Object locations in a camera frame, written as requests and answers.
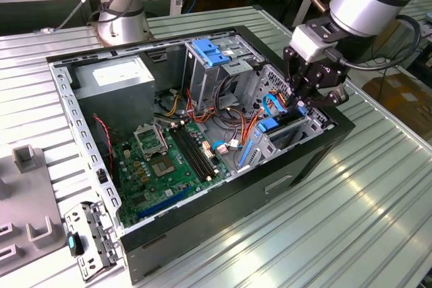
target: sticker label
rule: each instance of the sticker label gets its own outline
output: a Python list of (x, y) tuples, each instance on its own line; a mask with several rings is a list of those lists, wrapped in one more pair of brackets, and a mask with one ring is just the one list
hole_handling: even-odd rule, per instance
[(135, 62), (102, 67), (93, 71), (93, 76), (99, 86), (106, 86), (140, 76), (140, 68)]
[(413, 95), (410, 92), (406, 92), (404, 94), (401, 94), (407, 101), (417, 101), (417, 97), (415, 97), (415, 95)]
[(394, 88), (402, 87), (402, 84), (398, 80), (388, 79), (387, 82)]

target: motherboard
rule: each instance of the motherboard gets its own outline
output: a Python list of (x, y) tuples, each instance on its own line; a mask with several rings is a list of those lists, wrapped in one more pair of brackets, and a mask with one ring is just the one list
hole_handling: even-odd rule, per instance
[(113, 146), (119, 160), (119, 217), (125, 227), (231, 175), (203, 143), (204, 136), (191, 121), (175, 128), (147, 125)]

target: ram slot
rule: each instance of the ram slot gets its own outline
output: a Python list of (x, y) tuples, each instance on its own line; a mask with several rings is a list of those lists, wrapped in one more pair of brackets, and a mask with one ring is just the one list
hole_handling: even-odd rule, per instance
[(213, 168), (186, 130), (173, 129), (170, 134), (201, 182), (215, 176)]

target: blue pcie slot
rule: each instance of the blue pcie slot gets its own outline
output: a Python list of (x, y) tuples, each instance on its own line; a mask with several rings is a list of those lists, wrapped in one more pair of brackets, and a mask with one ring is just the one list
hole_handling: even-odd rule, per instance
[(142, 212), (137, 213), (136, 217), (138, 217), (139, 219), (142, 219), (144, 217), (155, 214), (156, 212), (159, 212), (160, 210), (163, 210), (164, 208), (167, 208), (168, 206), (175, 204), (176, 202), (179, 202), (180, 200), (182, 200), (184, 198), (184, 196), (188, 193), (188, 191), (191, 188), (192, 187), (188, 187), (185, 190), (183, 190), (182, 192), (179, 192), (178, 194), (154, 205), (153, 207), (150, 207), (148, 209), (143, 210)]

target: red cable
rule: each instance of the red cable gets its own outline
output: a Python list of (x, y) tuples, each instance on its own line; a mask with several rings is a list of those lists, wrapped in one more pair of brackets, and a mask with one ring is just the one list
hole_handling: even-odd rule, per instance
[(111, 138), (109, 137), (108, 127), (105, 125), (105, 123), (98, 117), (93, 116), (94, 119), (96, 119), (99, 123), (101, 123), (103, 130), (105, 131), (105, 135), (108, 139), (108, 147), (109, 147), (109, 162), (110, 162), (110, 168), (111, 168), (111, 178), (113, 177), (113, 170), (114, 170), (114, 161), (113, 161), (113, 148), (111, 145)]

